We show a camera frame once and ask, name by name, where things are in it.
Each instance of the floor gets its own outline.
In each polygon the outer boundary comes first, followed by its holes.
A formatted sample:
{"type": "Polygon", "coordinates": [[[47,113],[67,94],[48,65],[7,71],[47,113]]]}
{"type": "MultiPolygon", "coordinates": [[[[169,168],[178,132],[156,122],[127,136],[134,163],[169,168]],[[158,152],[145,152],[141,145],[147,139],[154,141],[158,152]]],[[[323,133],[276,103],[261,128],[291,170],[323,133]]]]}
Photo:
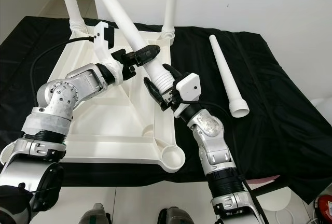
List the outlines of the floor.
{"type": "MultiPolygon", "coordinates": [[[[98,18],[94,0],[77,0],[81,15],[98,18]]],[[[43,17],[68,18],[64,0],[54,0],[43,17]]],[[[63,187],[57,204],[48,212],[38,214],[32,224],[74,224],[85,211],[100,202],[112,216],[114,224],[157,223],[159,211],[170,206],[186,210],[195,223],[216,221],[210,204],[207,183],[176,184],[167,181],[146,187],[63,187]]],[[[292,192],[287,209],[294,216],[294,224],[306,224],[312,219],[313,204],[305,204],[292,192]]],[[[278,224],[276,212],[266,211],[270,224],[278,224]]],[[[287,210],[277,213],[281,224],[291,224],[287,210]]]]}

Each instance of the black cable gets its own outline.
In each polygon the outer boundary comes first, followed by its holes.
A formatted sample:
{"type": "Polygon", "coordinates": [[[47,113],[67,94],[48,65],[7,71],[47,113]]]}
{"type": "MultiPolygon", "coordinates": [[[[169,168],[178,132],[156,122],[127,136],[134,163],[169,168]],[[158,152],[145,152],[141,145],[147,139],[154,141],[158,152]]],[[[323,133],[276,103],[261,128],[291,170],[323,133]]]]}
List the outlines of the black cable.
{"type": "MultiPolygon", "coordinates": [[[[44,191],[51,190],[51,189],[56,189],[56,188],[61,188],[61,186],[55,186],[55,187],[51,187],[51,188],[47,188],[47,189],[35,190],[35,191],[27,192],[27,193],[24,193],[24,194],[21,194],[21,195],[40,193],[40,192],[44,192],[44,191]]],[[[14,195],[14,194],[5,194],[5,195],[0,195],[0,198],[16,197],[16,196],[17,195],[14,195]]]]}
{"type": "Polygon", "coordinates": [[[78,38],[73,38],[73,39],[69,39],[67,41],[64,41],[63,43],[54,45],[53,47],[45,50],[43,53],[41,53],[39,56],[37,56],[37,58],[33,61],[33,63],[31,64],[30,67],[30,85],[31,85],[31,91],[32,91],[32,95],[33,95],[33,101],[34,101],[34,105],[38,106],[38,101],[37,101],[37,95],[36,95],[36,86],[35,86],[35,79],[34,79],[34,69],[36,66],[36,63],[46,54],[48,54],[49,52],[63,46],[66,44],[70,44],[73,43],[75,41],[82,41],[82,40],[88,40],[88,41],[92,41],[93,42],[93,37],[92,36],[88,36],[88,37],[78,37],[78,38]]]}
{"type": "Polygon", "coordinates": [[[228,112],[222,108],[221,106],[219,106],[218,104],[215,104],[215,103],[212,103],[212,102],[206,102],[206,101],[180,101],[180,103],[183,103],[183,104],[197,104],[197,105],[206,105],[206,106],[212,106],[212,107],[215,107],[216,109],[220,110],[224,115],[227,116],[228,120],[229,120],[229,123],[231,125],[231,130],[232,130],[232,139],[233,139],[233,143],[234,143],[234,150],[235,150],[235,158],[238,162],[237,164],[237,168],[239,170],[239,173],[242,177],[242,182],[243,184],[245,185],[245,187],[247,188],[247,190],[249,191],[251,197],[253,198],[253,201],[255,203],[255,206],[258,208],[259,212],[261,213],[262,215],[262,218],[264,220],[265,223],[269,223],[265,213],[264,213],[264,210],[262,209],[262,207],[260,206],[256,196],[254,195],[253,191],[251,190],[251,188],[249,187],[248,183],[246,182],[245,178],[244,178],[244,173],[241,169],[241,166],[240,166],[240,159],[239,159],[239,153],[238,153],[238,147],[237,147],[237,142],[236,142],[236,138],[235,138],[235,133],[234,133],[234,128],[233,128],[233,122],[232,122],[232,118],[230,117],[230,115],[228,114],[228,112]]]}

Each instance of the black cloth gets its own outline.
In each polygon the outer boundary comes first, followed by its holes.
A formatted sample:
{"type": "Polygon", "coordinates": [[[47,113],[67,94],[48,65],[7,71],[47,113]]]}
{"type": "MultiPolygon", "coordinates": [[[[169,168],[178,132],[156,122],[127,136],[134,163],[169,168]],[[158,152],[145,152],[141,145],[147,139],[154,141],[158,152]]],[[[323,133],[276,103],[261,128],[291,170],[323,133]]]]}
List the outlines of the black cloth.
{"type": "MultiPolygon", "coordinates": [[[[87,25],[99,20],[85,19],[87,25]]],[[[141,31],[161,26],[136,24],[141,31]]],[[[34,58],[65,41],[71,32],[68,19],[25,17],[0,46],[0,149],[16,140],[33,107],[29,68],[34,58]]],[[[176,27],[171,46],[172,66],[200,76],[200,100],[228,110],[228,98],[209,36],[216,35],[250,113],[232,119],[207,109],[225,125],[225,140],[247,179],[281,175],[307,203],[332,183],[332,127],[293,84],[258,34],[231,33],[199,27],[176,27]]],[[[36,86],[44,84],[63,48],[46,55],[36,66],[36,86]]],[[[143,186],[162,180],[204,181],[198,146],[191,131],[175,120],[177,144],[186,154],[174,174],[151,164],[62,163],[64,186],[143,186]]]]}

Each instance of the white plastic tube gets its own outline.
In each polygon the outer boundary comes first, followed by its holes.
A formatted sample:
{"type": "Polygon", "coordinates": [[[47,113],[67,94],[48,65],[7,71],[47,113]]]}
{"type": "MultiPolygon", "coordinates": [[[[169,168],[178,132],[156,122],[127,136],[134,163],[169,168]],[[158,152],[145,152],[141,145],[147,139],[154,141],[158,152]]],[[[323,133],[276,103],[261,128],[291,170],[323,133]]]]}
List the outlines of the white plastic tube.
{"type": "Polygon", "coordinates": [[[249,113],[247,102],[240,94],[237,84],[235,83],[232,73],[227,65],[224,54],[218,44],[216,36],[211,35],[209,40],[226,89],[229,100],[229,110],[232,116],[235,118],[244,117],[249,113]]]}
{"type": "Polygon", "coordinates": [[[164,25],[161,28],[161,36],[163,38],[170,39],[171,45],[173,44],[175,37],[175,29],[174,29],[175,8],[176,8],[176,0],[166,1],[164,25]]]}
{"type": "MultiPolygon", "coordinates": [[[[124,37],[133,51],[138,51],[148,45],[117,0],[102,1],[118,27],[123,32],[124,37]]],[[[172,87],[174,81],[173,76],[170,72],[164,69],[157,58],[145,64],[144,68],[151,81],[159,89],[160,93],[164,93],[167,89],[172,87]]]]}
{"type": "Polygon", "coordinates": [[[87,33],[87,27],[84,23],[83,18],[78,9],[76,0],[64,0],[66,3],[68,15],[69,15],[69,24],[72,31],[81,31],[87,33]]]}

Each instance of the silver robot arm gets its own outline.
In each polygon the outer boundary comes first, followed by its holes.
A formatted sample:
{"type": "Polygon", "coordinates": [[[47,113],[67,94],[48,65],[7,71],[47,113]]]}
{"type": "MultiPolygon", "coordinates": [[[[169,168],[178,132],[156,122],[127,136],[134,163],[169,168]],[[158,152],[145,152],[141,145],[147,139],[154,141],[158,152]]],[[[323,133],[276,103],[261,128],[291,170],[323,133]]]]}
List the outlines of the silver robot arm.
{"type": "Polygon", "coordinates": [[[0,223],[27,224],[55,205],[64,175],[59,161],[65,156],[64,141],[75,107],[108,85],[119,84],[114,64],[121,67],[121,80],[127,80],[136,74],[133,65],[144,65],[159,51],[156,45],[128,54],[122,49],[110,54],[109,63],[104,59],[88,64],[41,86],[38,107],[26,118],[23,134],[0,174],[0,223]]]}
{"type": "Polygon", "coordinates": [[[238,172],[224,140],[222,122],[199,104],[193,104],[201,94],[199,76],[181,74],[168,64],[163,66],[175,78],[171,89],[161,95],[148,78],[144,78],[144,82],[161,109],[172,108],[174,117],[181,118],[192,130],[213,197],[213,210],[219,217],[215,224],[268,224],[258,201],[238,172]]]}

